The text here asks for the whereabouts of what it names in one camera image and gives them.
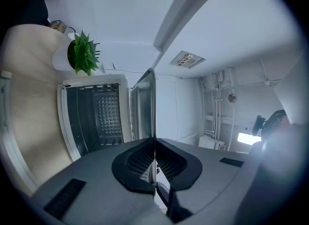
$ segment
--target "black rectangular slot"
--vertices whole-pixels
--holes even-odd
[[[222,158],[220,160],[220,162],[223,162],[225,164],[232,165],[232,166],[235,166],[235,167],[239,167],[239,168],[241,168],[241,166],[243,164],[243,161],[237,161],[237,160],[230,159],[230,158]]]
[[[85,184],[85,181],[71,179],[45,206],[44,210],[53,217],[61,220]]]

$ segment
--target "potted plant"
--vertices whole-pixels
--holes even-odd
[[[56,70],[75,70],[76,74],[83,70],[88,76],[91,70],[98,68],[96,58],[96,45],[89,41],[82,31],[81,36],[75,34],[75,40],[67,43],[55,51],[52,57],[52,64]]]

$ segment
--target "bright rectangular light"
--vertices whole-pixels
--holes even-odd
[[[241,132],[238,134],[238,138],[237,138],[238,142],[242,142],[242,143],[249,144],[249,145],[253,145],[256,142],[259,142],[260,140],[261,140],[261,137],[254,137],[252,135],[241,133]]]

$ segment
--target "green succulent plant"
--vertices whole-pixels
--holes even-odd
[[[75,40],[68,47],[68,60],[76,74],[83,70],[90,76],[91,70],[98,68],[96,44],[89,41],[89,35],[86,36],[83,31],[80,37],[75,34]]]

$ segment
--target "white plant pot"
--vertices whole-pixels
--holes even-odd
[[[74,68],[70,65],[68,60],[68,47],[71,42],[57,49],[52,56],[52,64],[56,70],[70,71]]]

